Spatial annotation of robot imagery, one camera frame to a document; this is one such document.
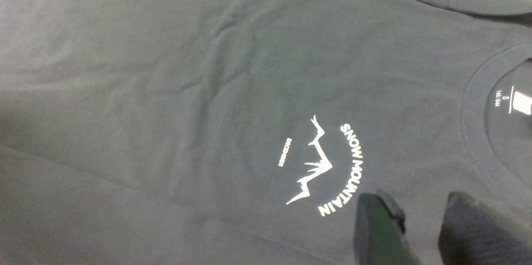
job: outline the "white logo print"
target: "white logo print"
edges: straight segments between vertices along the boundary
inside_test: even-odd
[[[314,115],[313,119],[311,119],[311,121],[314,124],[314,126],[316,127],[316,130],[318,132],[317,132],[316,137],[314,137],[314,140],[312,140],[312,142],[310,142],[308,144],[308,146],[314,146],[314,148],[318,152],[318,155],[320,155],[321,160],[319,162],[316,162],[316,163],[312,163],[312,162],[305,163],[305,165],[315,166],[315,168],[311,168],[310,170],[308,170],[308,172],[313,172],[313,174],[310,174],[310,175],[305,176],[303,178],[300,178],[298,180],[298,183],[301,185],[301,193],[299,193],[298,195],[294,196],[290,201],[288,201],[286,203],[287,205],[289,203],[295,202],[298,199],[301,199],[301,198],[304,198],[304,197],[309,197],[310,196],[310,192],[308,191],[307,183],[310,182],[311,180],[313,180],[314,178],[316,178],[317,176],[320,176],[321,174],[323,174],[323,173],[329,171],[331,168],[333,168],[331,162],[329,161],[329,159],[327,159],[327,156],[325,155],[325,152],[321,148],[321,145],[320,145],[320,142],[319,142],[321,136],[325,135],[325,131],[321,128],[321,126],[318,123],[315,115]]]

